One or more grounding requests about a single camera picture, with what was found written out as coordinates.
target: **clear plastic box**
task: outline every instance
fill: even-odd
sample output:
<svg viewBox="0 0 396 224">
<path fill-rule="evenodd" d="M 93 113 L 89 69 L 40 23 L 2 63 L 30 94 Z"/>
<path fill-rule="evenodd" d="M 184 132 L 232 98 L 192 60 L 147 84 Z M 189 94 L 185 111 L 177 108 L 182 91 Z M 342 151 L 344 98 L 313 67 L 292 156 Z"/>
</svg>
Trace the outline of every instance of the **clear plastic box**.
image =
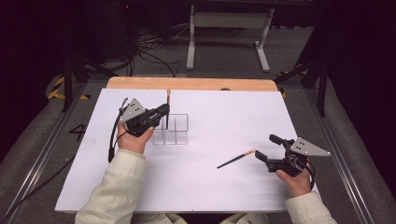
<svg viewBox="0 0 396 224">
<path fill-rule="evenodd" d="M 154 145 L 187 145 L 189 130 L 189 115 L 169 114 L 168 128 L 166 128 L 167 117 L 163 117 L 160 125 L 155 128 L 153 134 Z"/>
</svg>

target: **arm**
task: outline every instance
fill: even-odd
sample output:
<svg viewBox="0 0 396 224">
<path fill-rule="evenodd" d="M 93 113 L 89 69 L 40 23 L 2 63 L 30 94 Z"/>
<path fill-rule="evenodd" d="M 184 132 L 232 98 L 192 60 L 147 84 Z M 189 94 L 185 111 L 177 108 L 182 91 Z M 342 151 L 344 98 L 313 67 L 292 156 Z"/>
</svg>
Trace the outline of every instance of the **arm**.
<svg viewBox="0 0 396 224">
<path fill-rule="evenodd" d="M 125 131 L 119 123 L 119 151 L 109 164 L 102 183 L 78 211 L 76 223 L 130 223 L 147 171 L 143 153 L 153 128 L 140 137 L 123 134 Z"/>
<path fill-rule="evenodd" d="M 295 177 L 281 170 L 276 174 L 288 186 L 291 198 L 286 200 L 286 207 L 292 223 L 336 223 L 318 194 L 311 192 L 306 169 Z"/>
</svg>

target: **wooden table edge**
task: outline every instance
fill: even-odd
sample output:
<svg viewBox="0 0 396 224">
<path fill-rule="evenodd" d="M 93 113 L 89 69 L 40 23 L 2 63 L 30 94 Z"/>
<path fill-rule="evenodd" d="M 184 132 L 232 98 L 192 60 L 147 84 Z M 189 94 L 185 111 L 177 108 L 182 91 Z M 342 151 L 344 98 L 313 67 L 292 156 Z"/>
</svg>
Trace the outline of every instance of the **wooden table edge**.
<svg viewBox="0 0 396 224">
<path fill-rule="evenodd" d="M 108 89 L 278 91 L 271 79 L 112 77 Z"/>
</svg>

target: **sleeve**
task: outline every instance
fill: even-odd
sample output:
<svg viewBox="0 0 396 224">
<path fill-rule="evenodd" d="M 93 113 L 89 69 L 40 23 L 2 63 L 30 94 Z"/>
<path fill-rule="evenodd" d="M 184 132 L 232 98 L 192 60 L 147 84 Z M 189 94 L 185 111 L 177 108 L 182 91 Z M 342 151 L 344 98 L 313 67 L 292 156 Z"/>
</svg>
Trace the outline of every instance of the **sleeve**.
<svg viewBox="0 0 396 224">
<path fill-rule="evenodd" d="M 336 223 L 316 192 L 286 200 L 292 223 Z"/>
<path fill-rule="evenodd" d="M 76 223 L 130 223 L 147 167 L 143 155 L 119 148 L 102 183 L 78 211 Z"/>
</svg>

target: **table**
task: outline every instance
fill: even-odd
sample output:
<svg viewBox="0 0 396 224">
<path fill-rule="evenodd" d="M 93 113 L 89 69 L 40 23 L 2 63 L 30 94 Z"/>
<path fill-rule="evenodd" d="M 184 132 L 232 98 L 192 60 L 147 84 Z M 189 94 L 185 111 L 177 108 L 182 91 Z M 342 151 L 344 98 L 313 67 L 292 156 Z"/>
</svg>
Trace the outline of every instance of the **table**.
<svg viewBox="0 0 396 224">
<path fill-rule="evenodd" d="M 232 91 L 213 91 L 223 88 Z M 163 103 L 167 89 L 172 89 L 171 113 L 189 115 L 189 143 L 147 144 L 148 173 L 136 213 L 286 211 L 286 186 L 254 156 L 216 169 L 253 147 L 269 158 L 284 157 L 284 149 L 271 143 L 269 134 L 287 139 L 297 136 L 274 82 L 166 77 L 109 80 L 55 210 L 76 212 L 101 182 L 111 127 L 123 97 L 131 95 L 151 108 Z"/>
</svg>

